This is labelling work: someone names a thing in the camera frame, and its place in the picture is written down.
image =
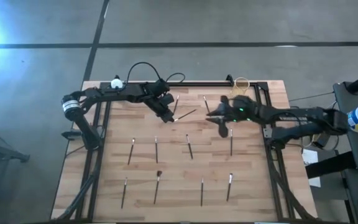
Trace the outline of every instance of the wooden board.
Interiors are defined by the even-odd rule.
[[[268,85],[272,104],[277,108],[288,108],[284,83],[268,81]],[[83,88],[91,86],[99,86],[99,82],[85,82]],[[260,126],[250,121],[228,124],[234,136],[231,157],[229,138],[221,138],[218,126],[205,121],[207,111],[203,95],[213,110],[219,104],[220,96],[228,95],[230,90],[228,87],[172,87],[170,93],[174,99],[180,95],[176,118],[197,109],[175,123],[163,123],[144,104],[112,103],[94,221],[276,221]],[[255,99],[251,88],[246,95]],[[93,116],[94,108],[86,118],[92,121]],[[193,160],[186,134],[190,137]],[[155,136],[158,137],[158,164],[155,161]],[[135,138],[135,146],[131,163],[127,165],[132,138]],[[81,145],[81,141],[71,142],[68,152]],[[52,218],[58,217],[78,193],[85,155],[86,151],[82,149],[66,158]],[[283,156],[291,190],[307,211],[316,216],[300,148],[288,146]],[[162,170],[163,174],[154,205],[157,170]],[[229,173],[233,173],[234,178],[227,202]],[[126,177],[127,192],[121,209]],[[202,177],[204,200],[201,207]]]

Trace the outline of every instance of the concrete floor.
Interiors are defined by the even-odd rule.
[[[0,44],[91,44],[103,0],[0,0]],[[358,41],[358,0],[110,0],[101,43]],[[0,189],[0,223],[48,220],[71,123],[60,99],[79,90],[91,49],[0,49],[0,136],[28,163],[12,161]],[[98,49],[90,80],[126,76],[147,61],[188,80],[284,80],[289,99],[358,78],[358,47]],[[153,80],[139,67],[132,80]],[[332,95],[291,103],[328,106]],[[341,141],[340,151],[349,150]],[[332,212],[319,216],[342,220]]]

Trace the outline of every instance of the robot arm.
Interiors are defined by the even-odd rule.
[[[174,122],[173,113],[168,108],[168,105],[173,102],[172,95],[168,93],[169,90],[168,83],[162,79],[155,83],[127,83],[121,89],[111,86],[103,89],[88,88],[65,95],[62,99],[63,111],[65,117],[74,121],[81,130],[85,148],[92,150],[101,145],[99,134],[84,117],[92,105],[107,101],[145,103],[163,122]]]
[[[273,148],[285,147],[291,139],[298,139],[303,136],[326,132],[331,135],[341,135],[347,133],[347,115],[338,110],[326,110],[323,108],[306,109],[277,109],[272,106],[258,104],[248,96],[236,96],[232,106],[226,96],[221,97],[218,108],[207,116],[207,121],[219,125],[221,137],[227,137],[228,122],[253,121],[261,125],[271,124],[275,121],[309,121],[310,123],[301,124],[293,128],[272,128],[266,129],[265,134],[268,144]]]

